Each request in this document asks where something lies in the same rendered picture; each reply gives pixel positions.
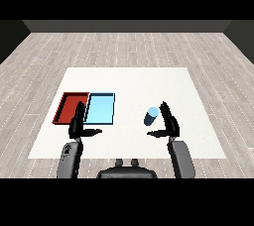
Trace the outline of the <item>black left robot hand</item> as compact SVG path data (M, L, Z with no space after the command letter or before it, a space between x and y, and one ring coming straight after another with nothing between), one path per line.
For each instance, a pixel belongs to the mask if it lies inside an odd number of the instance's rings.
M101 133L100 129L84 129L83 118L84 118L85 106L79 101L75 108L74 116L71 118L68 134L71 139L77 139L81 137L93 137L96 134Z

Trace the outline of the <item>small blue can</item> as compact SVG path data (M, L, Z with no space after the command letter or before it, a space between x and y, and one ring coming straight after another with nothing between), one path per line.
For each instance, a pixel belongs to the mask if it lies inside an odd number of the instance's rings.
M158 115L159 110L156 107L150 107L145 115L144 124L146 126L151 126Z

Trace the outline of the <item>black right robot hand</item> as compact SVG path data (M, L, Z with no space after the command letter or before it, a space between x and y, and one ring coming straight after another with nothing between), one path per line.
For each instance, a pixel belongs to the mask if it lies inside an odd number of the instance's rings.
M148 132L148 135L156 138L171 137L176 138L180 135L180 126L176 117L171 113L170 107L166 102L160 105L160 111L164 119L165 129Z

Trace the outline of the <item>dark grey robot body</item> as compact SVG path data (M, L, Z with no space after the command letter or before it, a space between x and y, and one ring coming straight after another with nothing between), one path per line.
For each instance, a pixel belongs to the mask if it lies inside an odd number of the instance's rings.
M113 168L101 170L97 178L157 178L153 170L141 168L137 159L131 160L130 167L123 166L123 160L117 159Z

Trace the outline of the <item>light blue shallow open box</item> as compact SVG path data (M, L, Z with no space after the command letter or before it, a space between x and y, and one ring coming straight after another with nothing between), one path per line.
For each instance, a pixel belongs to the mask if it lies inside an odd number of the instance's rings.
M92 92L88 97L84 125L112 125L115 94L112 92Z

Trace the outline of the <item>red shallow open box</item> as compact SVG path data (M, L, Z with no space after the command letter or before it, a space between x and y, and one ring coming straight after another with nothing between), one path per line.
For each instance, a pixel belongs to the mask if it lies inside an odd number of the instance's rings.
M65 92L62 96L53 124L68 125L75 114L77 103L87 103L88 92Z

